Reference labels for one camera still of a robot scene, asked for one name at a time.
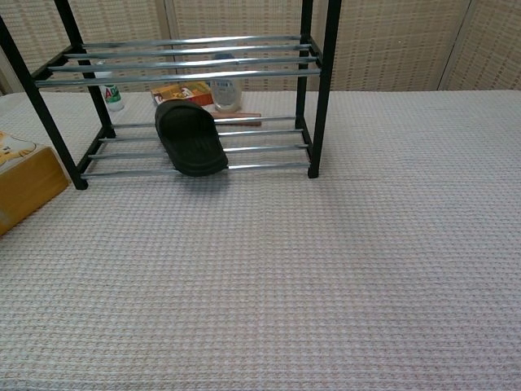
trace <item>small box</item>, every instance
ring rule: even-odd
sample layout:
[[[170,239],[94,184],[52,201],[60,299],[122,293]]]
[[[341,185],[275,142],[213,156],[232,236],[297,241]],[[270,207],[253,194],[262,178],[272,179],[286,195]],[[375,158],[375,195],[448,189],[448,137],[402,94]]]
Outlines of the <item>small box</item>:
[[[200,106],[212,104],[212,91],[204,81],[188,81],[151,90],[156,105],[170,99],[186,99]]]
[[[69,184],[52,148],[0,131],[0,235]]]

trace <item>small bottle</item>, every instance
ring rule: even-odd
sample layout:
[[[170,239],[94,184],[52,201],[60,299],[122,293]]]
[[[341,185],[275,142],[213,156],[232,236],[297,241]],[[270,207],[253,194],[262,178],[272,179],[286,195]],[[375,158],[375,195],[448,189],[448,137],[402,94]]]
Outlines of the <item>small bottle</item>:
[[[99,61],[96,65],[103,65],[105,61]],[[98,79],[109,78],[112,77],[112,72],[94,72],[94,75]],[[119,112],[122,108],[125,107],[123,101],[121,100],[120,91],[113,84],[100,86],[99,89],[105,99],[105,103],[107,104],[107,108],[111,112]]]
[[[229,53],[217,54],[214,59],[234,59]],[[236,112],[241,108],[243,89],[237,79],[215,79],[210,83],[213,104],[219,112]]]

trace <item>bottle label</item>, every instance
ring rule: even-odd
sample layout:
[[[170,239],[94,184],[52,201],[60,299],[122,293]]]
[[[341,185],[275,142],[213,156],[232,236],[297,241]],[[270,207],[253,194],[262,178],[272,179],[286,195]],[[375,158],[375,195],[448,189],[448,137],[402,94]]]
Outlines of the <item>bottle label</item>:
[[[230,106],[234,104],[237,98],[237,90],[231,80],[221,79],[214,80],[213,83],[213,98],[221,106]]]
[[[105,91],[103,92],[103,97],[105,98],[105,102],[114,103],[119,102],[121,100],[120,91],[116,86],[103,86],[105,87]]]

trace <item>silver metal bar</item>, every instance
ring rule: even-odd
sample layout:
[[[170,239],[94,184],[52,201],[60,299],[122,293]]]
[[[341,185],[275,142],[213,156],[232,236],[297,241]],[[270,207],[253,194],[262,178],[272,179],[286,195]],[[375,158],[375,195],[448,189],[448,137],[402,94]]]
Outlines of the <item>silver metal bar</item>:
[[[301,69],[298,71],[279,69],[277,71],[233,71],[233,72],[209,72],[194,73],[192,75],[160,75],[160,76],[136,76],[136,77],[106,77],[99,79],[71,79],[71,80],[44,80],[36,81],[40,87],[56,86],[103,86],[122,83],[143,83],[147,81],[185,81],[185,80],[208,80],[220,78],[248,78],[248,77],[279,77],[295,76],[307,77],[319,75],[320,69]]]
[[[294,121],[295,116],[249,116],[245,118],[221,118],[215,120],[215,125],[236,124],[238,122]]]
[[[164,63],[125,63],[103,65],[63,65],[49,67],[52,72],[98,72],[122,69],[178,69],[178,68],[217,68],[231,65],[249,64],[307,64],[317,61],[317,57],[270,57],[268,59],[208,59],[202,61],[182,61]]]
[[[294,121],[295,116],[249,116],[247,118],[222,118],[215,120],[216,125],[236,124],[237,122],[266,122],[266,121]],[[154,122],[141,122],[135,124],[112,124],[113,129],[123,128],[154,128]]]
[[[219,132],[219,137],[235,136],[270,136],[272,134],[302,133],[302,129],[280,129],[280,130],[241,130],[239,132]]]
[[[241,42],[241,41],[299,41],[300,35],[246,35],[238,37],[204,37],[191,39],[160,39],[153,41],[128,41],[128,42],[96,42],[84,43],[85,49],[111,48],[130,46],[173,46],[173,45],[198,45],[204,43],[218,42]]]
[[[234,147],[223,148],[226,153],[242,153],[242,152],[279,152],[292,151],[296,149],[306,149],[308,144],[294,144],[294,145],[268,145],[261,147]]]
[[[307,144],[295,145],[266,145],[259,147],[233,147],[224,148],[226,153],[244,153],[244,152],[279,152],[292,151],[297,149],[307,148]],[[166,152],[117,152],[117,153],[102,153],[99,155],[89,155],[92,160],[101,159],[144,159],[149,157],[166,157]]]
[[[69,53],[69,59],[121,59],[124,57],[143,57],[158,55],[212,55],[216,53],[230,53],[242,51],[306,51],[310,44],[303,45],[248,45],[248,46],[221,46],[198,47],[196,49],[167,49],[162,51],[127,51],[121,53]]]
[[[300,134],[302,129],[288,129],[288,130],[241,130],[237,132],[220,132],[219,137],[234,137],[234,136],[266,136],[273,134]],[[142,141],[157,141],[157,136],[137,136],[137,137],[115,137],[115,138],[101,138],[102,143],[118,143],[118,142],[142,142]]]
[[[258,165],[230,165],[229,170],[242,171],[249,169],[302,169],[308,168],[309,163],[263,163]],[[83,179],[92,178],[126,178],[126,177],[142,177],[150,175],[179,174],[175,169],[136,169],[127,171],[112,171],[106,173],[87,173],[82,174]]]
[[[144,136],[144,137],[115,137],[115,138],[100,138],[101,143],[127,143],[127,142],[142,142],[142,141],[157,141],[157,136]]]

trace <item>white textured cloth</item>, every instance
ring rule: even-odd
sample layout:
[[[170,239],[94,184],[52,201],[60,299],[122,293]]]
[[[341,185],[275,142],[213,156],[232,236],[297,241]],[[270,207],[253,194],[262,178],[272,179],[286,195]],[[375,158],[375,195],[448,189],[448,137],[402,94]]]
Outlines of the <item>white textured cloth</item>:
[[[45,96],[79,158],[88,95]],[[124,98],[115,122],[151,121],[149,96]],[[514,91],[333,93],[318,179],[69,187],[0,239],[0,389],[520,390],[520,108]],[[23,95],[0,113],[49,143]],[[169,165],[94,169],[137,163]]]

